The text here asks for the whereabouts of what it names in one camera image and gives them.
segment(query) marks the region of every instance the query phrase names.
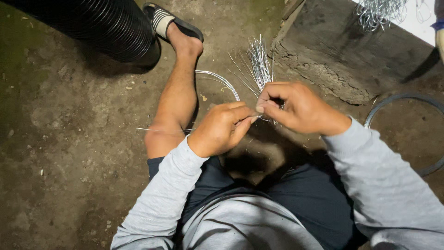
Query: shirt sleeve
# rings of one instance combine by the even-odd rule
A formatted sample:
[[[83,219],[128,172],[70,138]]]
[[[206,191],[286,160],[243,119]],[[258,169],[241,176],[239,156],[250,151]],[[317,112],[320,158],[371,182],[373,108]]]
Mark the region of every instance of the shirt sleeve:
[[[323,137],[354,201],[358,229],[373,247],[444,246],[444,206],[410,164],[379,136],[352,119],[343,134]]]
[[[176,230],[188,192],[201,174],[208,158],[200,158],[185,138],[165,156],[159,172],[137,199],[117,228],[111,249],[172,249]]]

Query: black and white sandal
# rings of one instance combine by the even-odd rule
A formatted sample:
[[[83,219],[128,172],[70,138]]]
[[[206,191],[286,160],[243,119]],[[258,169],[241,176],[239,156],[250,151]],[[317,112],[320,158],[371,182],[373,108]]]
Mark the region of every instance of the black and white sandal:
[[[152,20],[153,28],[156,33],[166,40],[168,40],[168,26],[171,22],[174,22],[182,33],[187,36],[195,37],[203,42],[203,34],[198,28],[183,21],[157,4],[145,3],[143,5],[143,12]]]

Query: hand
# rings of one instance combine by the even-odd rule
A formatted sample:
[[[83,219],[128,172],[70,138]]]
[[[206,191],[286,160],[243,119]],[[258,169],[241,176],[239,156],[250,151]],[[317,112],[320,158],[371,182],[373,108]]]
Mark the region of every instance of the hand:
[[[274,98],[285,102],[283,110]],[[256,111],[300,133],[337,135],[352,124],[349,117],[333,109],[301,82],[267,83],[258,98]]]
[[[188,146],[202,158],[225,153],[237,146],[257,115],[243,101],[217,105],[188,137]]]

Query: fingernail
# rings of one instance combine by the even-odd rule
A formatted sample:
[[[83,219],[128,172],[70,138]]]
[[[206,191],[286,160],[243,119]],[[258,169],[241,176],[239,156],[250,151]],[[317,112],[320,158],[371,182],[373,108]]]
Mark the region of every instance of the fingernail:
[[[263,113],[264,113],[264,107],[256,106],[256,111],[257,111],[258,113],[263,114]]]
[[[251,124],[253,124],[257,119],[258,119],[257,116],[253,117],[253,118],[251,119]]]

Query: concrete floor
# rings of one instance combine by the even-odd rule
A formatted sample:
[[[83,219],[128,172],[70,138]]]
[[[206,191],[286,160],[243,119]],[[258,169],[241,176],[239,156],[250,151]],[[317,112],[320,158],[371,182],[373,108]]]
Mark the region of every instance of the concrete floor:
[[[284,1],[157,3],[202,30],[204,53],[197,69],[224,76],[253,107],[254,95],[225,68],[234,70],[227,53],[245,48],[253,35],[271,40]],[[116,227],[148,184],[144,132],[135,128],[152,121],[174,51],[161,41],[161,60],[153,70],[128,73],[128,67],[4,4],[0,24],[0,248],[109,248]],[[275,70],[280,81],[301,78],[279,63]],[[371,108],[371,102],[348,105],[312,86],[361,122]],[[420,90],[443,101],[442,83],[428,86]],[[234,101],[222,87],[197,80],[196,124],[211,106]],[[434,109],[402,101],[384,109],[374,128],[413,167],[421,167],[444,153],[443,122]],[[323,147],[319,135],[257,123],[223,158],[234,176],[259,183],[284,163],[299,163]],[[425,179],[441,200],[443,178],[440,171]]]

